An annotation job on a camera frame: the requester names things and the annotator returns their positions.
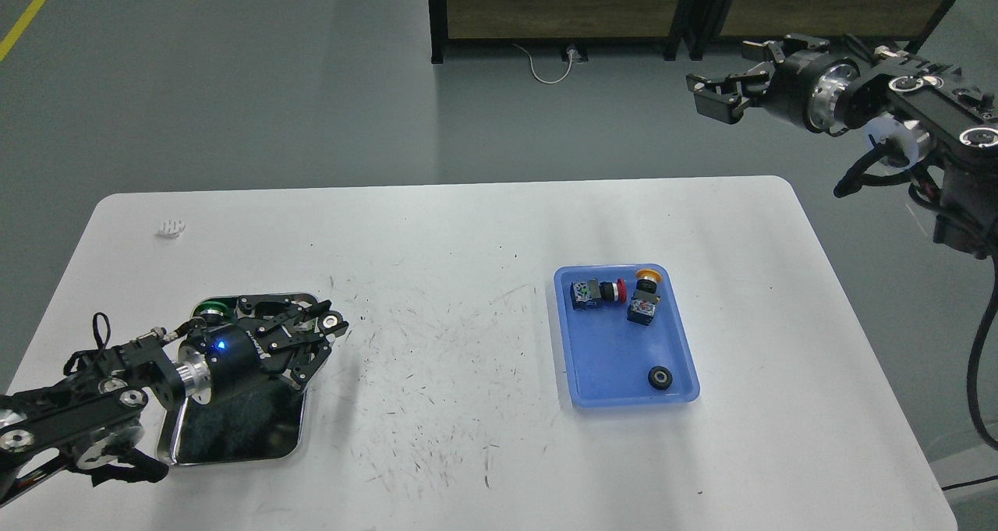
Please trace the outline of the black left-side robot arm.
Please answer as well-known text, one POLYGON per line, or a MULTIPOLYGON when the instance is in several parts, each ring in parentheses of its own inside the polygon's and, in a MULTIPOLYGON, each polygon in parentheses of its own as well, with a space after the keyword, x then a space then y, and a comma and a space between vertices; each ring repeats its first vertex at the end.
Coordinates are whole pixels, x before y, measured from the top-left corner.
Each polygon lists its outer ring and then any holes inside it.
POLYGON ((157 483, 168 465, 140 451, 140 415, 152 398, 175 411, 209 406, 278 383, 302 393, 349 331, 331 301, 302 294, 206 299, 178 327, 150 329, 75 351, 60 381, 2 396, 2 503, 61 471, 157 483))

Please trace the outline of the black right-side robot arm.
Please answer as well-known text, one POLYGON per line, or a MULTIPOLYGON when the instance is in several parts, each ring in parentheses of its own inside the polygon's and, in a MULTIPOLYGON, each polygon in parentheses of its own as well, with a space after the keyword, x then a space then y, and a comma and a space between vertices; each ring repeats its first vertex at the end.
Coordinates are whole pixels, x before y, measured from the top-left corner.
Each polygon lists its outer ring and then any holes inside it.
POLYGON ((861 140, 836 198, 894 191, 930 242, 996 264, 995 93, 955 63, 852 34, 744 41, 741 57, 745 70, 685 77, 699 115, 737 125, 758 108, 803 132, 861 140))

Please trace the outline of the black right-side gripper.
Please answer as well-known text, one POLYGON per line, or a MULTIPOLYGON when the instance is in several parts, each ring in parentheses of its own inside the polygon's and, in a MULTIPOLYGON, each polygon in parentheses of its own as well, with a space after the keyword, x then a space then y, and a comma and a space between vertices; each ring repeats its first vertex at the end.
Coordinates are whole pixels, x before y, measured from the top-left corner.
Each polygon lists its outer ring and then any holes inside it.
POLYGON ((741 56, 756 65, 723 77, 685 77, 699 115, 735 125, 750 108, 762 108, 810 133, 848 132, 844 94, 860 69, 854 59, 831 54, 830 41, 806 34, 743 41, 741 56))

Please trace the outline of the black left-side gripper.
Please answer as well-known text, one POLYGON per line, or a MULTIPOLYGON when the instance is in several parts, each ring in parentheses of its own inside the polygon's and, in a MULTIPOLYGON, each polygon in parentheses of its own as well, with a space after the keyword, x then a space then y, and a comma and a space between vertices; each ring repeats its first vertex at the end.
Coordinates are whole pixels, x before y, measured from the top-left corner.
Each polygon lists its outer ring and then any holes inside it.
POLYGON ((186 395, 202 405, 235 398, 270 381, 302 392, 331 356, 331 340, 338 338, 322 333, 320 319, 332 313, 346 321, 331 309, 331 301, 313 304, 311 294, 209 299, 231 305, 234 318, 229 324, 207 326, 203 321, 190 329, 178 356, 186 395))

